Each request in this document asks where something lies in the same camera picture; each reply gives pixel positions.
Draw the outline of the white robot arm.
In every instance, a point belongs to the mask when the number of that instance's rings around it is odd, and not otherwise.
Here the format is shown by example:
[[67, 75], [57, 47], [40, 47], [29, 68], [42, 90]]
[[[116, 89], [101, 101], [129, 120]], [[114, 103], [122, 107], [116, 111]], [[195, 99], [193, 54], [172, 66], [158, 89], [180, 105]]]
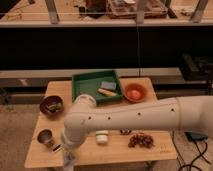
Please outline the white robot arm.
[[65, 114], [61, 133], [66, 149], [78, 148], [93, 131], [162, 130], [197, 132], [213, 139], [213, 96], [189, 96], [101, 109], [87, 94]]

